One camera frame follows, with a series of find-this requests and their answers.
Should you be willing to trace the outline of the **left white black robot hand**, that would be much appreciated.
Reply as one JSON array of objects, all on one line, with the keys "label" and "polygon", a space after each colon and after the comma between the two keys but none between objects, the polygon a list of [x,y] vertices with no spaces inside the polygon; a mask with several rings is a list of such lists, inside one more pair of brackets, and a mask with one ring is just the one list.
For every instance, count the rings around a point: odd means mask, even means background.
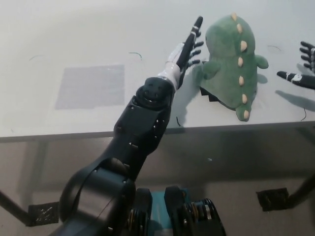
[{"label": "left white black robot hand", "polygon": [[190,66],[200,63],[199,59],[191,59],[201,53],[199,47],[204,44],[203,41],[196,42],[197,38],[201,35],[200,28],[202,23],[203,17],[199,16],[185,42],[179,43],[175,47],[168,56],[164,70],[157,75],[158,78],[162,78],[172,84],[175,91],[183,84],[186,70]]}]

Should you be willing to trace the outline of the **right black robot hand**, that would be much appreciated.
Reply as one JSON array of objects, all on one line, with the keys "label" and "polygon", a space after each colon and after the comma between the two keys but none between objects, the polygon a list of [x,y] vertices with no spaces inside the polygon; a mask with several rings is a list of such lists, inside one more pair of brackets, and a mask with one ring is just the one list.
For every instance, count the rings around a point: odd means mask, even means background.
[{"label": "right black robot hand", "polygon": [[296,73],[289,73],[285,71],[278,71],[277,76],[280,78],[291,82],[292,84],[307,88],[307,89],[315,89],[315,47],[314,45],[301,41],[301,47],[299,48],[300,52],[303,53],[301,59],[306,61],[303,66],[309,69],[313,75],[305,75],[305,74],[296,74]]}]

